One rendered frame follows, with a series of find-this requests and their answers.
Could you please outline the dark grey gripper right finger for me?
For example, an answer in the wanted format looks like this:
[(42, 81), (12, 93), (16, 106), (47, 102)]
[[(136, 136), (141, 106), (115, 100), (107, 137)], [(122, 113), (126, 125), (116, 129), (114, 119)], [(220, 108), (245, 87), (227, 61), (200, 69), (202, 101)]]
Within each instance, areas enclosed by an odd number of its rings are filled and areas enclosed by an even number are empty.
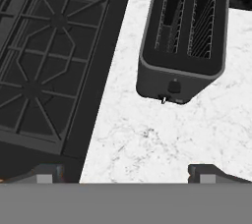
[(195, 184), (219, 184), (241, 183), (251, 184), (251, 181), (224, 173), (214, 164), (189, 164), (188, 183)]

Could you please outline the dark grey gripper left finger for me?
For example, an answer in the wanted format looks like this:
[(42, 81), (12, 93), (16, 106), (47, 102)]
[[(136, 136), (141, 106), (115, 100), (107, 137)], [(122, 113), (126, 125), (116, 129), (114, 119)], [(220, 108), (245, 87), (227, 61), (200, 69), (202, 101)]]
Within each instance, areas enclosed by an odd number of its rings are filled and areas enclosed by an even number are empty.
[(26, 174), (7, 180), (8, 184), (57, 184), (64, 182), (64, 166), (62, 164), (40, 164)]

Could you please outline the black two-slot toaster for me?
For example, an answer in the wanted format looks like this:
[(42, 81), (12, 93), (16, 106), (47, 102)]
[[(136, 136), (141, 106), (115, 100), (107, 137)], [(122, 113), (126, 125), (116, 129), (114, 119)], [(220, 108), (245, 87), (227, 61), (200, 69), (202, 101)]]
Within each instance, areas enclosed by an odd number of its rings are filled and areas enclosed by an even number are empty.
[(229, 0), (151, 0), (136, 90), (186, 104), (225, 68)]

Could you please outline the black gas hob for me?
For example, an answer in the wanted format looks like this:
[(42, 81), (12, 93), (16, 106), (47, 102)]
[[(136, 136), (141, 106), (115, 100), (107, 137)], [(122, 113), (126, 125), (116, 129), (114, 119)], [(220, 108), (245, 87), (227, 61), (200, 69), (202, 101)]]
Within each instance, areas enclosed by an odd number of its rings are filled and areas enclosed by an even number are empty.
[(0, 0), (0, 180), (81, 177), (128, 0)]

